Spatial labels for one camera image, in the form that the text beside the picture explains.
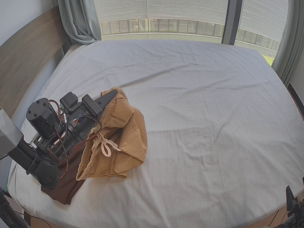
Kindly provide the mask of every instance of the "folded fabric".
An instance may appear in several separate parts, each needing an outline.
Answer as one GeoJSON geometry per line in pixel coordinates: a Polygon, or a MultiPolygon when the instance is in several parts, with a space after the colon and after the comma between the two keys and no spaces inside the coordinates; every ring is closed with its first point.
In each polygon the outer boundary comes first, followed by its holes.
{"type": "MultiPolygon", "coordinates": [[[[84,180],[77,181],[76,174],[78,166],[81,161],[82,152],[85,149],[85,144],[82,144],[68,156],[69,159],[69,171],[66,175],[59,180],[55,188],[48,189],[41,187],[41,191],[45,192],[52,199],[59,201],[62,204],[71,204],[71,200],[84,183],[84,180]]],[[[60,160],[59,162],[59,173],[60,176],[66,170],[66,160],[60,160]]]]}
{"type": "MultiPolygon", "coordinates": [[[[132,107],[123,90],[113,87],[101,96],[117,89],[118,93],[104,109],[100,119],[101,132],[86,143],[76,180],[89,177],[118,176],[126,178],[128,170],[141,165],[147,152],[144,117],[132,107]]],[[[89,137],[100,130],[94,127],[89,137]]]]}

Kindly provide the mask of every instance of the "bed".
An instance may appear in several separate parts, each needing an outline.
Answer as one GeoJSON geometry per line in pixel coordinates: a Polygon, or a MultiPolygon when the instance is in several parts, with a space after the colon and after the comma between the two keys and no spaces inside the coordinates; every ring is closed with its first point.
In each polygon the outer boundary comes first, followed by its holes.
{"type": "MultiPolygon", "coordinates": [[[[60,227],[244,227],[303,191],[304,122],[258,51],[181,40],[74,45],[37,98],[121,87],[145,117],[148,151],[125,180],[89,178],[71,205],[12,162],[8,191],[60,227]]],[[[27,142],[35,131],[25,121],[27,142]]]]}

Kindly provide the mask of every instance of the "corrugated metal siding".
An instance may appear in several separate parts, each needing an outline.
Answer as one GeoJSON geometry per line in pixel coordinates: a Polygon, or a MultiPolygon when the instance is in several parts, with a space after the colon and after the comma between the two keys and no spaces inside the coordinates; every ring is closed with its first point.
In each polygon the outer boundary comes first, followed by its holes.
{"type": "Polygon", "coordinates": [[[264,48],[261,46],[257,46],[257,45],[253,45],[250,43],[246,43],[246,42],[241,42],[241,41],[236,41],[235,42],[235,46],[240,46],[240,47],[245,47],[245,48],[252,48],[252,49],[256,49],[258,50],[261,54],[264,55],[270,55],[272,57],[275,57],[277,52],[268,48],[264,48]]]}
{"type": "Polygon", "coordinates": [[[148,0],[149,18],[189,19],[225,24],[228,0],[148,0]]]}
{"type": "Polygon", "coordinates": [[[198,36],[198,35],[187,35],[187,34],[169,34],[169,33],[143,33],[143,34],[121,34],[103,36],[102,40],[125,40],[125,39],[172,39],[172,40],[195,40],[221,43],[222,38],[213,36],[198,36]]]}
{"type": "Polygon", "coordinates": [[[280,41],[288,0],[244,0],[240,28],[280,41]]]}
{"type": "Polygon", "coordinates": [[[94,0],[99,22],[147,18],[147,0],[94,0]]]}

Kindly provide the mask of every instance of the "cylindrical motor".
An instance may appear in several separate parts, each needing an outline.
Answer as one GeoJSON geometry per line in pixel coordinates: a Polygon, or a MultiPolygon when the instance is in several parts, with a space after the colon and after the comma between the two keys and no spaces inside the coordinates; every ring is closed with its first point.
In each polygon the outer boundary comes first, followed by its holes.
{"type": "Polygon", "coordinates": [[[43,138],[55,134],[54,126],[58,127],[60,119],[47,98],[41,98],[30,105],[26,119],[43,138]]]}

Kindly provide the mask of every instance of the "white wall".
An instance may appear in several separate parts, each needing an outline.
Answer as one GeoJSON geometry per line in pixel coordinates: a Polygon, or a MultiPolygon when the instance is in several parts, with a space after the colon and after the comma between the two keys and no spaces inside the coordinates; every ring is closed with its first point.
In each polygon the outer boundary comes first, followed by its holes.
{"type": "Polygon", "coordinates": [[[304,51],[290,83],[304,104],[304,51]]]}
{"type": "MultiPolygon", "coordinates": [[[[51,8],[53,8],[52,0],[0,0],[0,45],[2,45],[27,23],[51,8]]],[[[31,84],[29,90],[25,94],[27,97],[30,96],[32,98],[36,98],[40,91],[37,89],[41,89],[43,87],[48,77],[57,66],[58,61],[61,59],[60,55],[61,57],[63,55],[62,48],[56,53],[56,56],[47,63],[41,71],[41,74],[38,75],[37,79],[33,81],[34,84],[31,84]]],[[[23,111],[26,111],[24,109],[27,108],[25,106],[26,104],[24,104],[23,108],[21,107],[21,112],[17,114],[18,116],[20,114],[22,115],[23,111]]],[[[4,160],[9,161],[8,157],[0,162],[0,170],[2,174],[0,181],[5,183],[10,169],[10,162],[8,163],[4,160]]],[[[17,209],[18,205],[14,203],[13,200],[10,200],[10,203],[14,209],[17,209]]],[[[0,219],[0,228],[6,227],[5,223],[0,219]]]]}

